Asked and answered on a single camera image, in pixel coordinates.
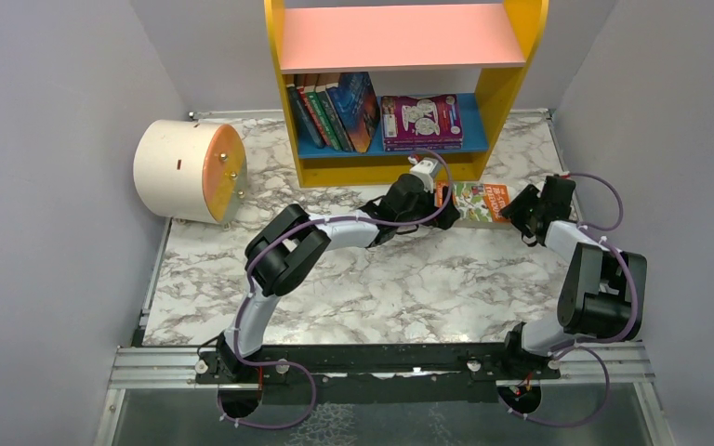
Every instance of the marble floor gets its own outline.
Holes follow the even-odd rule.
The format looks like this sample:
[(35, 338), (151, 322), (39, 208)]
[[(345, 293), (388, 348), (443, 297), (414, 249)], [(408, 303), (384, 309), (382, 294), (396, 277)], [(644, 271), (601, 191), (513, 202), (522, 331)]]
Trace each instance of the marble floor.
[[(228, 229), (174, 221), (144, 345), (196, 345), (226, 328), (245, 289), (245, 245), (291, 203), (350, 211), (386, 186), (301, 190), (282, 120), (230, 120), (250, 189)], [(512, 114), (483, 173), (511, 196), (562, 171), (543, 113)], [(325, 253), (278, 305), (266, 344), (490, 342), (556, 308), (565, 262), (516, 230), (421, 229), (370, 250)]]

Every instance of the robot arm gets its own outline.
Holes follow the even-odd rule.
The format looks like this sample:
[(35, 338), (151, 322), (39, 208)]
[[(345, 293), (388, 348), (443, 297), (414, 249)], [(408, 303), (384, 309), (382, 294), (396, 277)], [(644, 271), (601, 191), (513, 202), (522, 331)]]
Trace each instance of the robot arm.
[[(529, 185), (501, 211), (528, 245), (545, 246), (569, 262), (557, 312), (517, 325), (506, 337), (508, 357), (546, 357), (577, 338), (611, 338), (622, 333), (631, 318), (630, 286), (618, 260), (569, 221), (574, 189), (568, 178), (547, 177), (543, 190)], [(638, 301), (636, 320), (622, 339), (630, 340), (641, 327), (647, 260), (627, 251), (621, 256), (635, 279)]]
[[(240, 354), (248, 357), (261, 348), (264, 332), (280, 297), (291, 293), (305, 280), (324, 252), (347, 247), (378, 246), (398, 233), (398, 227), (366, 220), (403, 223), (433, 214), (436, 210), (433, 200), (434, 178), (440, 169), (441, 165), (436, 160), (422, 160), (411, 168), (409, 174), (402, 174), (380, 200), (375, 199), (345, 215), (308, 214), (299, 204), (287, 206), (246, 247), (248, 265), (271, 243), (295, 227), (315, 220), (324, 220), (324, 223), (299, 230), (286, 242), (272, 248), (256, 264), (253, 271), (256, 291), (252, 296), (244, 297), (244, 300), (249, 301), (244, 302), (245, 312), (239, 322)], [(458, 211), (452, 203), (448, 203), (436, 218), (426, 224), (446, 230), (458, 218)], [(220, 349), (230, 369), (239, 368), (232, 354), (234, 324), (235, 321), (223, 332), (227, 348)]]
[[(245, 312), (239, 323), (239, 352), (249, 357), (262, 346), (264, 332), (281, 296), (296, 289), (321, 255), (343, 247), (368, 248), (391, 239), (398, 228), (359, 220), (371, 218), (391, 222), (412, 222), (434, 210), (434, 178), (439, 171), (434, 160), (424, 160), (393, 183), (384, 197), (367, 203), (344, 216), (309, 215), (298, 204), (287, 206), (245, 249), (247, 264), (284, 234), (303, 223), (317, 220), (296, 232), (288, 243), (277, 244), (253, 270), (256, 292), (246, 295)], [(556, 314), (540, 321), (520, 323), (505, 340), (503, 367), (507, 370), (535, 370), (545, 366), (548, 354), (577, 337), (610, 338), (623, 331), (631, 316), (630, 290), (619, 272), (618, 262), (603, 246), (590, 239), (569, 221), (575, 183), (564, 177), (547, 177), (543, 190), (529, 185), (501, 215), (509, 219), (530, 246), (545, 246), (566, 261), (569, 268), (560, 293)], [(452, 202), (427, 225), (449, 229), (459, 218)], [(639, 308), (643, 302), (646, 260), (623, 252), (636, 280)], [(238, 374), (240, 363), (233, 354), (234, 324), (223, 332), (218, 351), (227, 368)], [(633, 329), (624, 339), (633, 338), (641, 326), (638, 311)]]

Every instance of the bolt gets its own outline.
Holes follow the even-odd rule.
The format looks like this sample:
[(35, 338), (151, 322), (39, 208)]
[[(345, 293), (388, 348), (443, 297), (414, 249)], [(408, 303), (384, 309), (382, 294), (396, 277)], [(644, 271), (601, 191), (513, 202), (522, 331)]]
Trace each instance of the bolt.
[(479, 361), (476, 361), (476, 360), (467, 361), (467, 368), (473, 372), (477, 372), (480, 370), (481, 364)]
[(283, 364), (283, 365), (278, 364), (278, 365), (275, 366), (275, 372), (277, 372), (277, 373), (279, 373), (279, 374), (285, 374), (286, 372), (288, 372), (288, 366), (287, 366), (287, 365), (284, 365), (284, 364)]
[(208, 370), (209, 364), (207, 364), (206, 361), (198, 360), (198, 362), (195, 363), (195, 372), (197, 374), (205, 374)]

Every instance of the cylindrical container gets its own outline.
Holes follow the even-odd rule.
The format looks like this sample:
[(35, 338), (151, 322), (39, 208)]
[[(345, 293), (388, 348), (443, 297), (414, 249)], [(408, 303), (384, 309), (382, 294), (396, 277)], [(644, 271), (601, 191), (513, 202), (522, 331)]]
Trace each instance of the cylindrical container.
[(138, 144), (133, 179), (158, 216), (226, 223), (245, 195), (245, 146), (230, 125), (156, 121)]

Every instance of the hardcover book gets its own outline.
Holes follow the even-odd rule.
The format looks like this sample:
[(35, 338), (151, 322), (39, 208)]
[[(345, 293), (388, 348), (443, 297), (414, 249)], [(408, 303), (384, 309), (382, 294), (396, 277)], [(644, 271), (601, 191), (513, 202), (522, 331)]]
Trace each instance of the hardcover book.
[(379, 107), (368, 72), (344, 72), (337, 87), (327, 89), (340, 121), (349, 136), (350, 147), (365, 153), (377, 131)]
[(316, 147), (324, 147), (324, 140), (322, 139), (322, 136), (319, 135), (319, 132), (316, 129), (316, 124), (313, 123), (313, 119), (308, 113), (308, 109), (305, 108), (305, 104), (302, 102), (302, 97), (300, 96), (297, 86), (294, 83), (294, 76), (291, 74), (285, 74), (284, 80), (285, 90), (288, 94), (288, 101), (291, 104), (291, 114), (296, 118), (295, 121), (298, 123), (297, 128), (299, 128), (299, 131), (307, 132), (311, 135), (313, 144), (315, 144)]
[(386, 96), (381, 107), (385, 151), (461, 149), (464, 134), (456, 95)]
[(340, 122), (340, 117), (337, 115), (335, 103), (333, 103), (331, 95), (328, 93), (337, 88), (338, 77), (339, 74), (336, 72), (320, 74), (319, 80), (316, 83), (316, 96), (319, 97), (319, 102), (322, 104), (324, 114), (326, 114), (327, 121), (329, 121), (332, 126), (337, 144), (340, 146), (334, 146), (334, 148), (342, 151), (353, 151), (349, 141), (349, 135), (346, 134), (346, 129), (343, 127), (343, 123)]
[(335, 138), (332, 127), (330, 126), (327, 116), (324, 114), (322, 103), (319, 102), (319, 97), (316, 96), (316, 81), (319, 79), (319, 74), (305, 74), (303, 76), (302, 94), (305, 95), (305, 100), (311, 105), (311, 117), (319, 130), (319, 134), (324, 139), (324, 144), (330, 147), (335, 147), (332, 139)]

